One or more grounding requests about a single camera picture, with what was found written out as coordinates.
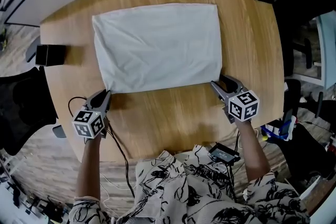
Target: wooden table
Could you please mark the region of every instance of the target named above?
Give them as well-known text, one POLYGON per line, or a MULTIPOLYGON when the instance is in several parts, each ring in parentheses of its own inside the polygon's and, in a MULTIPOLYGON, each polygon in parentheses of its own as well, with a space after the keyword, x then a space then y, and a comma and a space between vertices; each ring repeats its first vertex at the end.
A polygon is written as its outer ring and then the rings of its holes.
MULTIPOLYGON (((59 122, 79 159, 84 143, 72 129, 68 101, 104 89, 93 43, 92 15, 174 2, 217 4, 222 73, 239 79, 259 96, 260 110, 253 126, 281 117, 284 70, 272 5, 255 0, 76 0, 45 19, 40 32, 42 44, 70 45, 65 64, 46 68, 46 76, 59 122)), ((74 101, 71 109, 75 111, 81 104, 82 100, 74 101)), ((115 94, 108 118, 128 158, 152 157, 164 149, 190 150, 194 144, 233 136, 236 127, 229 124, 209 83, 115 94)), ((109 136, 102 141, 100 160, 123 160, 109 136)))

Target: wooden floor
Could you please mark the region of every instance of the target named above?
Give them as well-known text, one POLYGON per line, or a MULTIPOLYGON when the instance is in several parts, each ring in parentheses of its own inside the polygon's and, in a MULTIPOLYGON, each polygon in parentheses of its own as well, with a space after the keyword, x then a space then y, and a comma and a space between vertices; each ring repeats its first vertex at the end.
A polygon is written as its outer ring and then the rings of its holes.
MULTIPOLYGON (((39 28, 10 26, 8 29, 9 44, 7 49, 0 55, 0 76, 11 76, 25 72, 34 66, 34 63, 25 62, 25 51, 30 43, 39 35, 39 28)), ((313 92, 317 98, 319 88, 311 84, 304 84, 305 91, 313 92)), ((332 89, 327 91, 325 99, 330 99, 332 89)), ((314 115, 307 110, 299 111, 300 121, 312 121, 321 127, 328 128, 329 124, 314 119, 314 115)), ((56 138, 52 132, 53 125, 45 126, 36 132, 20 151, 20 155, 26 156, 26 162, 14 173, 16 179, 22 186, 41 198, 72 203, 75 195, 75 185, 78 173, 79 162, 73 153, 66 139, 56 138)), ((328 141, 330 134, 316 126, 306 125, 308 131, 314 138, 323 143, 328 141)), ((223 144, 234 147, 236 133, 223 141, 223 144)), ((278 180, 288 177, 289 171, 286 161, 278 146, 267 144, 264 148, 267 158, 273 168, 279 172, 278 180)), ((238 196, 247 185, 247 178, 244 168, 244 160, 236 163, 233 168, 235 174, 235 189, 238 196)), ((134 168, 136 162, 130 161, 130 181, 135 184, 134 168)), ((114 163, 101 163, 100 171, 113 183, 122 189, 127 189, 124 178, 124 165, 114 163)), ((133 198, 129 190, 119 190, 110 186, 104 178, 101 183, 108 191, 111 199, 106 202, 117 214, 122 214, 131 208, 133 198)), ((105 191, 101 190, 101 198, 108 198, 105 191)))

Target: patterned shirt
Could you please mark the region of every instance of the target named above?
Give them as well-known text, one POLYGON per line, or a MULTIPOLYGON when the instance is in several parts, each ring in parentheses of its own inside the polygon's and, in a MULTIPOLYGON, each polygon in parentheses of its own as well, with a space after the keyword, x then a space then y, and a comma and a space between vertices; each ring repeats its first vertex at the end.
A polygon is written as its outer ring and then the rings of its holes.
MULTIPOLYGON (((134 206, 117 224, 309 223, 293 188, 273 172, 248 185, 245 205, 233 201, 226 166, 204 147, 172 156, 167 151, 136 166, 134 206)), ((110 218, 97 200, 77 198, 70 223, 106 224, 110 218)))

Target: white towel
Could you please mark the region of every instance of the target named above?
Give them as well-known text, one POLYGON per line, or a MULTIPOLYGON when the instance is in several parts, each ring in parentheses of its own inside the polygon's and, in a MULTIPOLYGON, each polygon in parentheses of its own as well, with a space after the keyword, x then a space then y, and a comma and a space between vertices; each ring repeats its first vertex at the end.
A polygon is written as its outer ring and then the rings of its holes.
POLYGON ((164 4, 93 16, 106 89, 141 92, 218 80, 222 46, 217 6, 164 4))

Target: black and white cube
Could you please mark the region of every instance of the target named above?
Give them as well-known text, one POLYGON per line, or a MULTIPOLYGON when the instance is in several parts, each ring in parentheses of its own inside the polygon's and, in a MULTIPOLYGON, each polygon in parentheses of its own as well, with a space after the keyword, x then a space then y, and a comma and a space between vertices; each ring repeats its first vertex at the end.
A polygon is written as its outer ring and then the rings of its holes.
POLYGON ((95 138, 105 127, 100 112, 80 110, 74 117, 72 124, 79 136, 95 138))
POLYGON ((259 98, 254 91, 243 92, 229 99, 229 114, 247 121, 258 114, 259 98))

